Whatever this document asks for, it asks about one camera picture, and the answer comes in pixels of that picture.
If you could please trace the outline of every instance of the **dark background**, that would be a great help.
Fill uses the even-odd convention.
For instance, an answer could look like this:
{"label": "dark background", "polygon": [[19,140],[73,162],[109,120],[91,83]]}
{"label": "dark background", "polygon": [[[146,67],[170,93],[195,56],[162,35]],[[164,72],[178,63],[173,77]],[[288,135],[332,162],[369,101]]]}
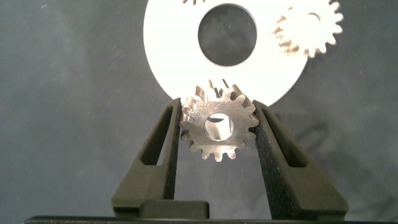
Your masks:
{"label": "dark background", "polygon": [[[0,1],[0,223],[113,215],[171,100],[146,59],[146,3]],[[398,1],[341,5],[338,45],[272,109],[346,197],[347,220],[397,220]],[[209,201],[212,218],[271,218],[254,149],[216,163],[187,147],[176,199]]]}

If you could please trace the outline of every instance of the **white plastic gear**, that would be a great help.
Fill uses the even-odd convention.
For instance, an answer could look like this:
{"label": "white plastic gear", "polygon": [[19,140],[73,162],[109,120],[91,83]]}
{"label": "white plastic gear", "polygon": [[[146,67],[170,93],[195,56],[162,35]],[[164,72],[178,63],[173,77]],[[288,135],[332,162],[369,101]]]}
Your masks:
{"label": "white plastic gear", "polygon": [[[207,159],[211,153],[217,162],[221,162],[223,154],[235,159],[235,149],[247,149],[245,138],[256,135],[249,132],[249,128],[259,124],[253,115],[255,106],[236,85],[217,90],[210,82],[210,88],[205,92],[197,86],[196,95],[188,97],[182,109],[180,127],[183,140],[190,140],[190,150],[202,150],[202,159]],[[231,134],[226,139],[214,140],[205,132],[205,123],[214,114],[225,114],[233,123]]]}
{"label": "white plastic gear", "polygon": [[297,0],[276,24],[275,35],[286,55],[326,53],[326,43],[336,44],[333,34],[342,33],[337,25],[344,19],[338,2],[329,0]]}

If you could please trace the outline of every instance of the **white washer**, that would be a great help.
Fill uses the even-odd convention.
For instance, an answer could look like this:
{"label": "white washer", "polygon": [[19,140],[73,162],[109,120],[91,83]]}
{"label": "white washer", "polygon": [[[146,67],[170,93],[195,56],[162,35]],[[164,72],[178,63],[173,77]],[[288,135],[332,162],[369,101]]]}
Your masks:
{"label": "white washer", "polygon": [[[197,85],[225,79],[237,84],[251,100],[275,103],[297,81],[306,56],[287,57],[272,33],[292,0],[206,0],[182,4],[181,0],[149,0],[144,20],[147,59],[161,87],[171,98],[195,94]],[[209,61],[198,42],[198,28],[206,13],[222,4],[245,9],[257,27],[257,42],[244,62],[223,67]]]}

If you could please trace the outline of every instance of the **gear bore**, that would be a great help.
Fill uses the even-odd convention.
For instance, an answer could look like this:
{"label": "gear bore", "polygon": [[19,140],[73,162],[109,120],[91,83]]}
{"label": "gear bore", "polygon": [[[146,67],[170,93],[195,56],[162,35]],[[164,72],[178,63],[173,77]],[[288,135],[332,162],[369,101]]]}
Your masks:
{"label": "gear bore", "polygon": [[195,96],[186,99],[183,106],[180,127],[183,140],[190,141],[190,150],[202,150],[202,159],[215,155],[217,162],[223,154],[235,159],[235,149],[247,149],[245,138],[256,135],[249,128],[259,124],[253,115],[255,106],[233,85],[231,88],[223,80],[219,90],[209,80],[205,92],[197,86]]}

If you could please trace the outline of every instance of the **circular hole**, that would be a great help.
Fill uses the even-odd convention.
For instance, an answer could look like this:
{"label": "circular hole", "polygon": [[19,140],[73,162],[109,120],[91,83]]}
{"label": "circular hole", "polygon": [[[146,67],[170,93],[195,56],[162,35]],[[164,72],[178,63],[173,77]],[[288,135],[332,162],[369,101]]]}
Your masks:
{"label": "circular hole", "polygon": [[198,41],[203,54],[217,65],[233,66],[248,59],[257,29],[249,13],[233,4],[214,7],[203,17]]}
{"label": "circular hole", "polygon": [[217,113],[207,118],[204,130],[211,140],[224,141],[232,135],[234,123],[228,115]]}

